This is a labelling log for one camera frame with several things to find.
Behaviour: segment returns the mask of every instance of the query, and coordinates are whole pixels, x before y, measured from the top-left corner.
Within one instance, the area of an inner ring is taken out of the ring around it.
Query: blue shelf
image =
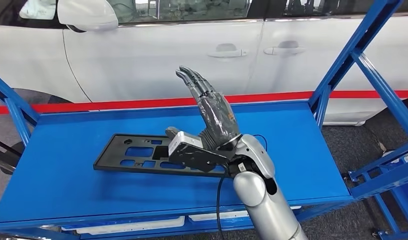
[[[352,199],[307,102],[240,104],[233,111],[241,132],[267,139],[290,205]],[[215,212],[216,177],[93,170],[113,134],[163,135],[167,126],[197,134],[204,123],[196,107],[41,115],[0,201],[0,228]],[[244,209],[231,179],[221,205]]]

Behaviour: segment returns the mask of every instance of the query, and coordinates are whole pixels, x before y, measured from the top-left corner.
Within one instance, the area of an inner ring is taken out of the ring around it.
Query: wheel
[[[379,235],[379,232],[380,232],[379,229],[377,229],[377,228],[372,228],[372,229],[370,229],[370,231],[372,232],[372,236],[373,236],[374,238],[376,238],[376,239],[381,239],[381,238],[380,238],[380,235]]]
[[[350,178],[350,176],[349,176],[349,174],[347,172],[341,173],[341,177],[346,182],[351,181],[351,178]]]

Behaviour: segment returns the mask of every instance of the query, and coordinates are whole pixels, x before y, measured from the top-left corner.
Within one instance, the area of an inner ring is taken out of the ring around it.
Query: car door
[[[55,0],[0,0],[0,78],[10,87],[87,102],[65,57]]]
[[[63,33],[69,64],[93,102],[189,97],[175,74],[180,65],[224,94],[245,92],[268,1],[108,2],[119,28]]]
[[[373,0],[278,0],[270,16],[252,76],[251,93],[314,91]],[[365,53],[396,90],[408,89],[408,0]],[[354,65],[336,90],[374,90]],[[358,124],[385,108],[380,99],[330,99],[325,122]]]

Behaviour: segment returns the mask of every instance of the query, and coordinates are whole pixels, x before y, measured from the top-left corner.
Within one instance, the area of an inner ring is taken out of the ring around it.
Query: car window
[[[56,0],[27,0],[18,15],[22,19],[52,20],[55,9]]]
[[[251,0],[108,0],[121,24],[242,19]]]
[[[0,0],[0,25],[62,29],[56,15],[57,0]]]
[[[284,2],[284,17],[366,14],[375,0],[280,0]],[[408,12],[408,0],[397,10]]]

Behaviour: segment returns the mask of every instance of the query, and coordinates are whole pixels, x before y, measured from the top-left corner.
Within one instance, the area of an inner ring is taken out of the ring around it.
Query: robotic hand
[[[233,177],[233,186],[239,199],[245,204],[254,227],[262,240],[308,240],[301,225],[286,202],[274,179],[274,165],[260,142],[252,135],[240,134],[235,115],[224,96],[199,73],[181,66],[176,74],[183,79],[195,98],[206,128],[197,136],[168,127],[166,134],[172,140],[177,136],[190,136],[198,141],[197,147],[178,156],[198,156],[187,163],[202,171],[212,167],[201,167],[197,152],[213,153],[219,160],[207,161],[209,166],[221,164],[226,166],[228,174]]]

